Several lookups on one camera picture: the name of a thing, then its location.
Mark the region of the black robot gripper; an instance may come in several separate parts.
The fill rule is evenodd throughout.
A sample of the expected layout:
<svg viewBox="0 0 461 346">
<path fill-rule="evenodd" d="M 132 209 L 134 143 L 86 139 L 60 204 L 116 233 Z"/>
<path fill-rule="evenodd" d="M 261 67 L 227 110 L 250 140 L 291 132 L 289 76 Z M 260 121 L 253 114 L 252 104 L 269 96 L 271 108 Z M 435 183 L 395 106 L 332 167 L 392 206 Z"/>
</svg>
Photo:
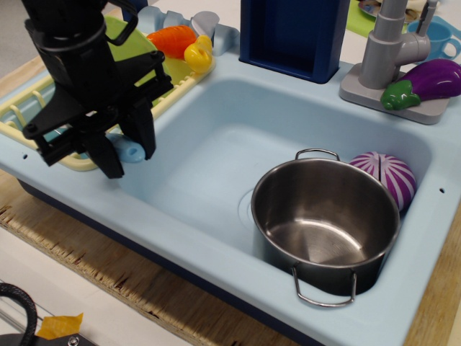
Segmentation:
<svg viewBox="0 0 461 346">
<path fill-rule="evenodd" d="M 52 99 L 22 130 L 26 139 L 36 143 L 47 165 L 72 153 L 85 153 L 107 178 L 122 178 L 122 165 L 106 135 L 114 125 L 141 145 L 145 160 L 154 154 L 152 103 L 172 88 L 163 68 L 165 56 L 155 50 L 115 62 L 108 45 L 122 45 L 136 26 L 129 21 L 111 39 L 104 21 L 63 37 L 57 27 L 46 33 L 25 22 L 55 83 Z"/>
</svg>

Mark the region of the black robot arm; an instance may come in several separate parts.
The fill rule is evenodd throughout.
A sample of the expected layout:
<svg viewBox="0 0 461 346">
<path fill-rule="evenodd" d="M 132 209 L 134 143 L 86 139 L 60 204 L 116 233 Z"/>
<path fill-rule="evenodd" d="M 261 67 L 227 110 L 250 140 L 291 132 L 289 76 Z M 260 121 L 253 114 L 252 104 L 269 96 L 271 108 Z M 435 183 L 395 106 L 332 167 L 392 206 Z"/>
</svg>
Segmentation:
<svg viewBox="0 0 461 346">
<path fill-rule="evenodd" d="M 117 37 L 109 37 L 104 1 L 24 2 L 24 25 L 55 92 L 23 127 L 23 135 L 37 144 L 47 164 L 85 153 L 110 179 L 124 171 L 107 130 L 118 125 L 151 158 L 156 149 L 152 104 L 172 88 L 162 52 L 113 58 L 110 46 L 123 45 L 138 24 L 131 2 L 118 1 L 117 6 L 130 13 L 130 20 Z"/>
</svg>

